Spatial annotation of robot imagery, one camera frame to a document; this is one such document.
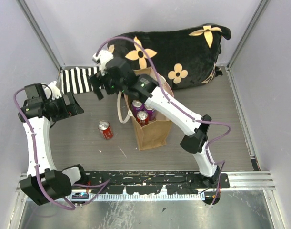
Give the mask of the red cola can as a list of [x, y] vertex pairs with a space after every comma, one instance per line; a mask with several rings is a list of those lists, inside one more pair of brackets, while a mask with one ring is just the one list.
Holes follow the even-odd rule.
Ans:
[[105, 140], [110, 140], [113, 138], [113, 132], [111, 125], [108, 121], [102, 120], [98, 124], [98, 130]]
[[146, 111], [139, 111], [136, 115], [136, 121], [140, 126], [145, 126], [149, 123], [149, 115]]

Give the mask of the purple grape can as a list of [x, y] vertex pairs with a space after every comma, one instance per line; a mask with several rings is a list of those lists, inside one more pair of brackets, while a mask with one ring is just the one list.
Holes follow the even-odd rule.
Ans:
[[144, 106], [144, 111], [147, 112], [149, 120], [153, 121], [156, 117], [156, 110], [148, 105]]
[[136, 116], [139, 111], [144, 109], [144, 104], [139, 100], [133, 100], [131, 104], [133, 115]]

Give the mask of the purple grape can front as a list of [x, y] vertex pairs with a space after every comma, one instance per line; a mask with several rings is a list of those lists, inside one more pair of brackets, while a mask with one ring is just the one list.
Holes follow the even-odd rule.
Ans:
[[147, 112], [149, 120], [153, 121], [156, 117], [156, 110], [148, 105], [144, 106], [144, 111]]

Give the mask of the red cola can back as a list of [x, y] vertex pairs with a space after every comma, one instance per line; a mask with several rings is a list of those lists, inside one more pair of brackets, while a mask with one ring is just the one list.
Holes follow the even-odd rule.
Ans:
[[149, 115], [146, 111], [139, 111], [136, 115], [136, 121], [140, 126], [145, 126], [149, 123]]

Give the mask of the brown jute canvas bag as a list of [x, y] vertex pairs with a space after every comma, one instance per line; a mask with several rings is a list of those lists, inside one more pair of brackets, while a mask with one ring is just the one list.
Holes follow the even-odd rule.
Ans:
[[148, 150], [166, 145], [166, 139], [171, 130], [172, 121], [163, 114], [157, 112], [155, 120], [150, 121], [145, 126], [139, 125], [132, 114], [131, 100], [127, 95], [124, 95], [124, 100], [128, 113], [125, 118], [122, 118], [120, 98], [121, 96], [119, 95], [117, 98], [118, 119], [123, 124], [131, 120], [139, 150]]

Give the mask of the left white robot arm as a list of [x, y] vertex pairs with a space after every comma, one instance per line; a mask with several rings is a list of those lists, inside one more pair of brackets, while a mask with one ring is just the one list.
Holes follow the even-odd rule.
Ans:
[[66, 104], [57, 82], [35, 83], [23, 88], [27, 99], [19, 109], [28, 143], [27, 178], [20, 181], [21, 190], [38, 206], [71, 194], [72, 186], [83, 189], [88, 184], [84, 168], [73, 165], [58, 170], [50, 146], [50, 127], [57, 121], [84, 113], [73, 93]]

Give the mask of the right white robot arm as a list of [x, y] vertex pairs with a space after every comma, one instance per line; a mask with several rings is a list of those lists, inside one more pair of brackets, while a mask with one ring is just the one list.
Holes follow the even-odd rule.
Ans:
[[106, 52], [104, 55], [94, 54], [92, 59], [99, 65], [99, 71], [90, 76], [98, 99], [103, 98], [100, 87], [104, 86], [107, 94], [124, 93], [170, 119], [185, 134], [180, 146], [193, 154], [202, 175], [202, 183], [205, 187], [214, 187], [219, 181], [220, 168], [213, 161], [208, 147], [207, 131], [211, 117], [189, 110], [148, 74], [136, 75], [122, 58]]

